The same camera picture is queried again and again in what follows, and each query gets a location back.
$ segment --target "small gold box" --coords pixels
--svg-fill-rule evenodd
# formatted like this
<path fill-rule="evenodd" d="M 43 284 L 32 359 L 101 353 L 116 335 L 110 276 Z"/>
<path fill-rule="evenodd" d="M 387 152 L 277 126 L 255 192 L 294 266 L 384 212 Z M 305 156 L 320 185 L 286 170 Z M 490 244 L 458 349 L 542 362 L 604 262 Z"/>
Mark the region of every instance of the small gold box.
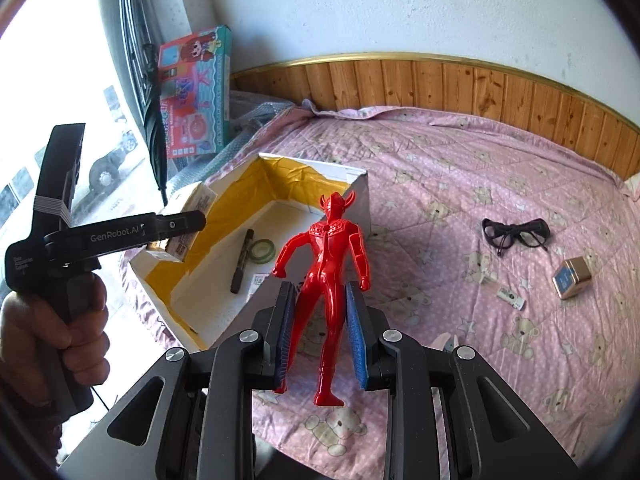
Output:
<path fill-rule="evenodd" d="M 582 256 L 569 258 L 554 273 L 552 281 L 561 300 L 578 294 L 591 283 L 591 271 Z"/>

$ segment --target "human hand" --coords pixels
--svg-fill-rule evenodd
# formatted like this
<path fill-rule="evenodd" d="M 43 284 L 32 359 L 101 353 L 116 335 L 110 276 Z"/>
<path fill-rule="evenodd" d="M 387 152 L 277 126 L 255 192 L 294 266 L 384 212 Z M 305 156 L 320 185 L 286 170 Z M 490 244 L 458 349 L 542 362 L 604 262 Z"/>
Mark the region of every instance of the human hand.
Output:
<path fill-rule="evenodd" d="M 371 288 L 371 279 L 369 276 L 366 276 L 360 280 L 360 290 L 365 292 Z"/>
<path fill-rule="evenodd" d="M 11 292 L 0 310 L 0 376 L 27 402 L 45 406 L 50 392 L 38 362 L 39 338 L 64 351 L 62 360 L 79 384 L 102 384 L 110 371 L 106 301 L 104 283 L 94 276 L 88 311 L 66 325 L 42 298 Z"/>
<path fill-rule="evenodd" d="M 279 278 L 286 278 L 287 277 L 287 273 L 285 272 L 284 267 L 275 266 L 275 267 L 273 267 L 273 270 L 271 271 L 271 273 L 274 276 L 277 276 Z"/>

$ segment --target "wrinkled blanket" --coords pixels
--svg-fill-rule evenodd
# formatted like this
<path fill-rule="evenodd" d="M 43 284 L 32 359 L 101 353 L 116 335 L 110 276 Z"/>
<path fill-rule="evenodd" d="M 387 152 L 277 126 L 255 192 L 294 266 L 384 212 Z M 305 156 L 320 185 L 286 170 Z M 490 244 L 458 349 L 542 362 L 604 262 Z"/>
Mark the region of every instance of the wrinkled blanket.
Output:
<path fill-rule="evenodd" d="M 374 284 L 368 303 L 423 345 L 450 333 L 476 348 L 574 459 L 597 442 L 640 370 L 637 189 L 533 134 L 416 108 L 291 108 L 223 173 L 257 151 L 366 169 L 374 225 L 366 247 Z M 545 219 L 553 233 L 548 252 L 516 243 L 497 257 L 482 236 L 483 218 Z M 573 256 L 586 258 L 593 285 L 560 301 L 551 277 Z M 126 257 L 122 275 L 143 321 L 172 345 Z M 482 276 L 523 297 L 524 309 L 500 300 Z M 346 334 L 334 393 L 347 405 L 312 403 L 324 331 L 319 305 L 288 375 L 289 391 L 254 391 L 254 432 L 332 478 L 382 478 L 386 394 L 358 389 Z"/>

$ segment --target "bed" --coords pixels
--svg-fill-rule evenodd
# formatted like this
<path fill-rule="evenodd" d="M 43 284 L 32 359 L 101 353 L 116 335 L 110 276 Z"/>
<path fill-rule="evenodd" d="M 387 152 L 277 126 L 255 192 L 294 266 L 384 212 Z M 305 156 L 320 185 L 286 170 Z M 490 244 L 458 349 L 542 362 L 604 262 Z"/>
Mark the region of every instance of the bed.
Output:
<path fill-rule="evenodd" d="M 211 178 L 255 152 L 366 169 L 374 225 L 368 304 L 423 345 L 441 348 L 453 335 L 476 348 L 575 460 L 588 452 L 640 369 L 637 127 L 559 84 L 473 60 L 301 60 L 241 73 L 232 87 L 308 100 L 261 128 Z M 497 257 L 483 218 L 544 218 L 553 233 L 548 252 L 515 244 Z M 561 302 L 551 275 L 578 255 L 593 285 Z M 171 346 L 129 257 L 121 260 L 128 298 Z M 484 275 L 516 291 L 524 309 L 497 298 Z M 332 478 L 381 478 L 386 394 L 358 389 L 346 335 L 334 391 L 347 405 L 312 404 L 323 334 L 318 306 L 289 391 L 254 391 L 254 432 Z M 446 478 L 444 455 L 442 462 Z"/>

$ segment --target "tape roll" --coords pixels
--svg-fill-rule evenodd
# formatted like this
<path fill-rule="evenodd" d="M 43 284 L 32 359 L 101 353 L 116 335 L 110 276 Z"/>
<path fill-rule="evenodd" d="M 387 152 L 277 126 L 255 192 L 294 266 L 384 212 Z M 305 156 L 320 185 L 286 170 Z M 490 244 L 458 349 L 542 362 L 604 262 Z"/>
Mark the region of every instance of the tape roll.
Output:
<path fill-rule="evenodd" d="M 276 255 L 276 246 L 271 240 L 267 240 L 267 238 L 262 238 L 261 240 L 256 240 L 249 246 L 249 250 L 247 251 L 249 259 L 258 265 L 266 264 L 273 260 Z"/>

